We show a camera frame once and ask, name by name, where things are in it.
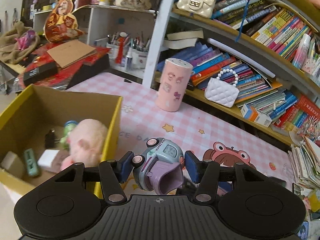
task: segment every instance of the frog cartoon print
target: frog cartoon print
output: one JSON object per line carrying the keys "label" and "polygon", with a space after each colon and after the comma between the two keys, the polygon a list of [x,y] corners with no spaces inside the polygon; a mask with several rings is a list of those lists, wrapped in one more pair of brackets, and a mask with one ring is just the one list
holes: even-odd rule
{"label": "frog cartoon print", "polygon": [[226,147],[221,142],[215,142],[213,149],[206,150],[203,155],[203,160],[213,160],[220,165],[233,167],[237,162],[244,162],[245,164],[256,169],[256,167],[250,163],[250,157],[245,151],[236,151],[233,147]]}

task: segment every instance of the toy car wheel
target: toy car wheel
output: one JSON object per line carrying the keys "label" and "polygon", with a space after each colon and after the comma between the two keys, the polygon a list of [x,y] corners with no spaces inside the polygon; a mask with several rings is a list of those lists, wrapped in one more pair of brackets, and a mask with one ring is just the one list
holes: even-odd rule
{"label": "toy car wheel", "polygon": [[156,138],[149,139],[147,141],[147,147],[149,148],[149,147],[156,146],[158,143],[159,143],[159,140],[157,140]]}
{"label": "toy car wheel", "polygon": [[144,163],[144,156],[143,155],[135,155],[133,158],[132,158],[132,165],[133,167],[135,168],[138,168],[140,167],[143,163]]}

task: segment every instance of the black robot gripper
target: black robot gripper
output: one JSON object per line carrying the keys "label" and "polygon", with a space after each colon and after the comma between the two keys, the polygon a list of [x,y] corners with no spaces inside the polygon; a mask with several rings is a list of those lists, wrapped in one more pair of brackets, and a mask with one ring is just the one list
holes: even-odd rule
{"label": "black robot gripper", "polygon": [[[186,169],[199,184],[192,196],[128,200],[119,183],[134,169],[133,157],[127,152],[90,168],[75,163],[24,195],[14,208],[21,239],[299,239],[302,200],[244,163],[221,167],[186,151]],[[219,181],[233,190],[218,198]],[[103,199],[86,190],[88,182],[101,183]]]}

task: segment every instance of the blue strap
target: blue strap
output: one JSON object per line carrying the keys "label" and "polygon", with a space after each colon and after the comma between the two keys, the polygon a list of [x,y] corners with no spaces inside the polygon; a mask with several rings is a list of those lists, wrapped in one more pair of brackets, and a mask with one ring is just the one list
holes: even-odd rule
{"label": "blue strap", "polygon": [[241,22],[241,25],[240,25],[240,28],[239,28],[239,35],[236,37],[235,42],[238,42],[238,40],[240,39],[241,32],[242,32],[242,27],[243,27],[243,22],[244,22],[245,18],[247,17],[247,13],[248,13],[249,2],[250,2],[250,0],[248,0],[247,4],[245,5],[244,12],[243,12],[243,17],[242,17],[242,22]]}

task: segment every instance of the pink checkered tablecloth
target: pink checkered tablecloth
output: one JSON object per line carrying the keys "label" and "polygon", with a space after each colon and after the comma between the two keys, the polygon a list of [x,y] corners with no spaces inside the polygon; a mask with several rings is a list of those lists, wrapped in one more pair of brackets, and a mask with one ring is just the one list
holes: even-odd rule
{"label": "pink checkered tablecloth", "polygon": [[[193,106],[182,103],[177,112],[163,111],[154,103],[155,90],[124,82],[124,78],[111,73],[101,73],[69,91],[123,97],[117,159],[127,151],[141,154],[148,138],[165,137],[183,152],[193,151],[200,160],[209,149],[213,151],[208,151],[205,159],[211,158],[210,152],[215,152],[214,156],[220,154],[215,160],[225,165],[239,158],[267,176],[287,181],[287,188],[292,189],[294,176],[287,153]],[[147,193],[138,189],[132,176],[124,191],[128,195]]]}

